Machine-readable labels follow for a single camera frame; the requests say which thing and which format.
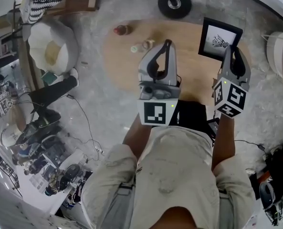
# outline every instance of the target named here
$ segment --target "black picture frame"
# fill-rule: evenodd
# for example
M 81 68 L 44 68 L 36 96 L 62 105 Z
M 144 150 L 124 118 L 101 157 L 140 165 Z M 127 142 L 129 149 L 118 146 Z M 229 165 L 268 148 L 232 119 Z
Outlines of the black picture frame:
M 204 18 L 203 30 L 202 30 L 202 35 L 201 35 L 200 44 L 199 44 L 199 55 L 206 56 L 206 57 L 209 57 L 209 58 L 212 58 L 212 59 L 215 59 L 215 60 L 223 61 L 223 56 L 219 56 L 219 55 L 204 51 L 208 27 L 210 25 L 213 26 L 213 27 L 218 27 L 218 28 L 221 28 L 221 29 L 224 29 L 226 31 L 230 31 L 230 32 L 236 34 L 236 37 L 235 37 L 235 39 L 234 39 L 234 41 L 231 45 L 232 50 L 234 50 L 238 46 L 238 43 L 239 43 L 241 36 L 243 34 L 243 30 L 241 28 L 235 27 L 233 25 L 229 25 L 229 24 L 221 22 L 221 21 L 217 21 L 217 20 L 210 19 L 210 18 L 207 18 L 207 17 Z

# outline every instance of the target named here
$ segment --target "black shoe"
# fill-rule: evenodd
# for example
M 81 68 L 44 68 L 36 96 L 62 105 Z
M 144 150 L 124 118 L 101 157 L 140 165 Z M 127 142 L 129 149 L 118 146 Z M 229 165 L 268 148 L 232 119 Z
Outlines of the black shoe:
M 44 115 L 40 116 L 40 119 L 41 125 L 39 128 L 43 128 L 58 122 L 61 119 L 61 115 L 52 109 L 46 109 Z

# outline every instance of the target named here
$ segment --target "person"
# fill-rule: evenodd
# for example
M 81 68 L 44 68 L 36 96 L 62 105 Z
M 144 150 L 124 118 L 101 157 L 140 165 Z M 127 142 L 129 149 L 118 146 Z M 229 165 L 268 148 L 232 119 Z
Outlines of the person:
M 47 160 L 44 156 L 40 156 L 37 160 L 33 162 L 33 164 L 30 165 L 28 173 L 35 175 L 41 171 L 42 168 L 45 167 L 47 164 Z
M 234 120 L 221 116 L 213 152 L 207 133 L 206 107 L 197 102 L 179 101 L 170 126 L 142 125 L 137 115 L 84 185 L 90 227 L 98 229 L 111 193 L 135 180 L 130 229 L 242 228 L 255 198 L 235 156 Z
M 55 170 L 50 174 L 49 184 L 45 189 L 45 195 L 50 197 L 60 191 L 60 181 L 65 173 L 65 170 Z
M 92 171 L 86 171 L 85 176 L 81 183 L 78 185 L 76 188 L 73 196 L 72 196 L 72 201 L 74 204 L 81 202 L 81 194 L 82 194 L 82 189 L 85 185 L 86 180 L 92 175 Z
M 26 149 L 19 148 L 19 146 L 12 149 L 17 152 L 15 153 L 13 151 L 14 154 L 12 155 L 12 162 L 16 166 L 26 166 L 26 163 L 39 159 L 39 157 L 45 152 L 45 149 L 39 143 L 29 144 Z
M 54 110 L 47 109 L 51 103 L 79 85 L 78 72 L 76 69 L 70 71 L 70 76 L 61 82 L 41 88 L 39 90 L 21 95 L 19 99 L 13 98 L 14 105 L 7 114 L 0 120 L 0 146 L 10 147 L 16 144 L 22 133 L 33 131 L 35 129 L 51 125 L 61 116 Z M 33 103 L 33 111 L 26 110 L 25 104 Z M 38 119 L 30 123 L 30 116 L 37 112 Z

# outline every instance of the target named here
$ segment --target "sneaker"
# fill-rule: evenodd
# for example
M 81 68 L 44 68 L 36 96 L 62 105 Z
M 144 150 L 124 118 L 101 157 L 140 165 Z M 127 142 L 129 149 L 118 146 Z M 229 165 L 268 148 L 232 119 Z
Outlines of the sneaker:
M 52 109 L 46 109 L 45 115 L 41 116 L 41 120 L 43 121 L 43 123 L 40 125 L 40 128 L 52 125 L 60 119 L 61 115 L 58 112 Z
M 75 68 L 72 68 L 70 70 L 70 75 L 73 76 L 76 79 L 76 86 L 79 86 L 80 82 L 79 82 L 79 73 L 78 73 L 78 71 Z

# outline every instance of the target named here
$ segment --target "small object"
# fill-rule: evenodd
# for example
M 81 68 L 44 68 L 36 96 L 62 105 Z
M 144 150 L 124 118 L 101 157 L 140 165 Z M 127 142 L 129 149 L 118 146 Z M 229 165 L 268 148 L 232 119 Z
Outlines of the small object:
M 142 46 L 142 43 L 136 43 L 131 47 L 131 52 L 144 52 L 145 48 Z
M 47 71 L 44 75 L 42 75 L 41 79 L 48 85 L 51 85 L 57 79 L 57 76 L 52 72 Z
M 258 144 L 257 146 L 261 151 L 265 152 L 265 147 L 263 146 L 263 144 Z
M 33 4 L 33 0 L 22 0 L 21 2 L 20 5 L 21 18 L 24 23 L 28 21 L 32 4 Z
M 142 42 L 142 47 L 145 49 L 145 50 L 150 50 L 153 48 L 153 45 L 154 45 L 154 40 L 152 39 L 146 39 Z
M 116 28 L 114 28 L 114 33 L 116 33 L 119 36 L 122 35 L 128 35 L 132 32 L 132 27 L 129 25 L 119 25 Z
M 72 95 L 70 95 L 70 94 L 67 94 L 66 97 L 68 97 L 68 98 L 70 98 L 70 99 L 74 99 L 74 96 L 72 96 Z

